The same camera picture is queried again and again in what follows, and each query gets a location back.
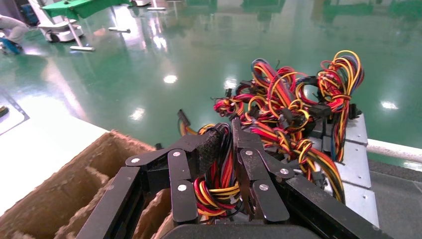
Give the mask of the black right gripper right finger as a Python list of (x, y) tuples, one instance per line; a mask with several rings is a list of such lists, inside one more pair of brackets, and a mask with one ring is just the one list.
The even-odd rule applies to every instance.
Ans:
[(284, 224), (290, 214), (279, 190), (294, 177), (293, 169), (265, 152), (260, 136), (242, 130), (239, 118), (231, 120), (231, 128), (236, 177), (249, 220)]

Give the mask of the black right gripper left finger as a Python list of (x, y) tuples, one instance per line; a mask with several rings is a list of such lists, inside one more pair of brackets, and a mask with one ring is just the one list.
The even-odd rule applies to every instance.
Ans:
[(222, 129), (211, 128), (202, 135), (185, 135), (172, 145), (129, 157), (125, 164), (138, 167), (142, 191), (171, 190), (173, 222), (176, 225), (199, 221), (193, 182), (204, 175), (220, 155)]

